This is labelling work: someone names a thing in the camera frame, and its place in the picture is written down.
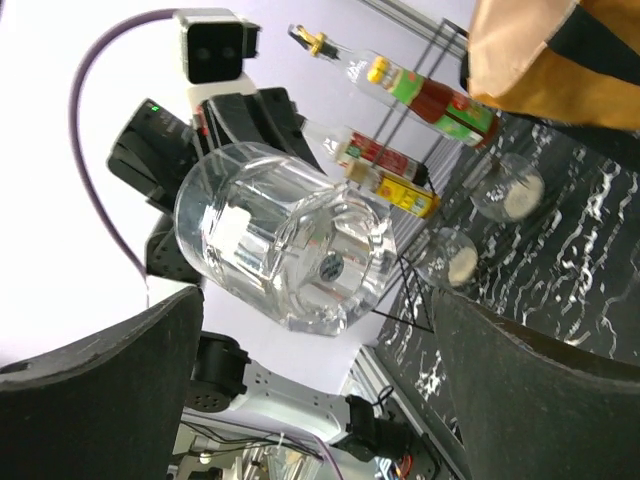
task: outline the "camera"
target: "camera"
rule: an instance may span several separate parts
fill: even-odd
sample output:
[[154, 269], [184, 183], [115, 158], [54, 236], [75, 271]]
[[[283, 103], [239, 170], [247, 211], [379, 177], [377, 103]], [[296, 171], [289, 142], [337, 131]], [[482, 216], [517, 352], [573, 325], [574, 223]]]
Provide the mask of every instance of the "camera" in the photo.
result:
[[242, 74], [243, 60], [257, 55], [260, 27], [224, 8], [180, 10], [182, 65], [194, 85], [229, 82]]

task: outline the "bottle label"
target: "bottle label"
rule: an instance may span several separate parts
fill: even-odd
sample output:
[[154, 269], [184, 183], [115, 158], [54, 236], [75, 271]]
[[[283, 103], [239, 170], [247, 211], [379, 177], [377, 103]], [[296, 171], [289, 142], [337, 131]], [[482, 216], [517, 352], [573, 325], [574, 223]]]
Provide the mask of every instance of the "bottle label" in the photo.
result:
[[493, 117], [491, 110], [456, 92], [447, 113], [433, 125], [448, 137], [475, 147], [491, 128]]
[[413, 102], [420, 93], [420, 90], [422, 90], [423, 84], [424, 77], [422, 75], [401, 68], [398, 73], [395, 74], [395, 80], [388, 88], [388, 91], [396, 97], [399, 102], [405, 105], [411, 105], [411, 102]]
[[[344, 155], [338, 158], [338, 163], [342, 167], [347, 167], [353, 159], [373, 163], [382, 148], [382, 144], [374, 142], [369, 137], [359, 132], [352, 132]], [[418, 163], [415, 160], [390, 148], [384, 149], [377, 166], [409, 181], [415, 178], [418, 171]]]
[[418, 217], [424, 217], [433, 209], [435, 193], [419, 191], [402, 183], [400, 179], [383, 177], [376, 194]]

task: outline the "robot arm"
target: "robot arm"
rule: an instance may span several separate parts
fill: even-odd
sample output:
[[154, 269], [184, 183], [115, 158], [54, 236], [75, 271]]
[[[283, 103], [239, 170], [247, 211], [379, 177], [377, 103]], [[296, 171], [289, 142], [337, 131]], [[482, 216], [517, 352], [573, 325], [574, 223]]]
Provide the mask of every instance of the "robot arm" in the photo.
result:
[[232, 338], [205, 332], [186, 407], [206, 413], [257, 413], [306, 430], [363, 462], [402, 458], [411, 440], [406, 425], [376, 418], [370, 402], [300, 385], [250, 359]]

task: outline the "white backdrop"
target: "white backdrop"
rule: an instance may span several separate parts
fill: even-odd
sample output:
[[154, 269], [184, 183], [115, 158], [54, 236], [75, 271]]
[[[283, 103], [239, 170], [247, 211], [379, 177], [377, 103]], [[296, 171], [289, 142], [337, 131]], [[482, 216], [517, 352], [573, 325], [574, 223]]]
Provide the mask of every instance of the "white backdrop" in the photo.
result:
[[[259, 88], [284, 86], [310, 118], [329, 125], [346, 123], [370, 134], [385, 108], [354, 93], [330, 65], [305, 55], [288, 39], [288, 24], [323, 29], [337, 40], [410, 64], [424, 47], [355, 0], [6, 3], [0, 21], [0, 365], [65, 345], [144, 308], [145, 286], [95, 215], [69, 149], [71, 78], [103, 31], [145, 10], [231, 8], [263, 27], [259, 59], [246, 64]], [[105, 162], [142, 99], [150, 97], [188, 118], [176, 47], [172, 22], [126, 35], [98, 60], [82, 99], [81, 142], [89, 170], [115, 224], [141, 257], [157, 213], [112, 177]], [[454, 69], [449, 73], [447, 81], [455, 81]], [[410, 154], [412, 149], [424, 152], [434, 138], [411, 135], [410, 129], [408, 135], [411, 140], [396, 142]], [[234, 336], [265, 366], [325, 391], [339, 390], [358, 346], [375, 339], [382, 321], [369, 317], [344, 337], [326, 340], [289, 334], [217, 287], [206, 297], [206, 329]]]

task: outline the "yellow bottle cap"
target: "yellow bottle cap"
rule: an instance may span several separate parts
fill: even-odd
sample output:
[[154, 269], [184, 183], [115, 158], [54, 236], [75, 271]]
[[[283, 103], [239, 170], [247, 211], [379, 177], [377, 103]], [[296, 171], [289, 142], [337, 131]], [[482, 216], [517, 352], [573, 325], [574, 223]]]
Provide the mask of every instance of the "yellow bottle cap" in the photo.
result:
[[327, 41], [327, 35], [320, 32], [317, 35], [309, 33], [302, 25], [297, 25], [294, 32], [299, 35], [304, 42], [309, 45], [309, 53], [312, 57], [317, 57], [324, 43]]
[[390, 62], [387, 58], [376, 57], [367, 73], [367, 80], [371, 83], [380, 83], [389, 70], [389, 66]]

